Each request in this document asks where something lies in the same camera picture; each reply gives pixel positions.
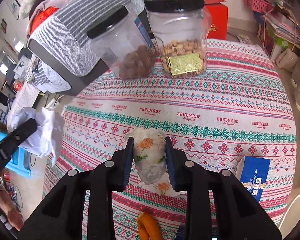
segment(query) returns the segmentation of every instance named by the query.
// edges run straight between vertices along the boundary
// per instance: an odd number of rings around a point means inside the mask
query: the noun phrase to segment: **pink basket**
[[[267,12],[268,9],[271,9],[272,7],[269,6],[270,4],[264,0],[243,0],[245,5],[247,5],[251,10],[264,13]]]

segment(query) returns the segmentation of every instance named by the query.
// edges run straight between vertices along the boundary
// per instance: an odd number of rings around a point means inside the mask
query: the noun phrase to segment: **orange knitted fabric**
[[[45,11],[41,11],[40,13],[38,13],[38,15],[32,21],[30,34],[32,34],[41,23],[43,23],[46,19],[48,19],[50,15],[52,15],[56,11],[58,11],[58,8],[49,7]]]

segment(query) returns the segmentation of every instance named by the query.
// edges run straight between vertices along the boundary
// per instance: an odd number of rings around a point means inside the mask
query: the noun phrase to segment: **plastic jar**
[[[144,0],[150,27],[169,78],[195,76],[207,68],[211,15],[204,0]]]
[[[114,8],[86,31],[90,47],[122,80],[148,76],[156,50],[138,16],[124,6]]]

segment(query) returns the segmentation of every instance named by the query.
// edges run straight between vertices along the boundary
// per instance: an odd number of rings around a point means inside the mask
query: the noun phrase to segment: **orange flower print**
[[[145,138],[139,143],[140,148],[148,149],[153,145],[153,140],[151,138]]]
[[[159,183],[157,185],[158,190],[160,191],[161,195],[164,195],[166,193],[166,190],[169,189],[168,183]]]

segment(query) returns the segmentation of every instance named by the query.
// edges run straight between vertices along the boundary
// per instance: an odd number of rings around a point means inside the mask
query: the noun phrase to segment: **blue wrapper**
[[[257,157],[243,157],[238,165],[236,177],[259,202],[266,186],[270,160]]]

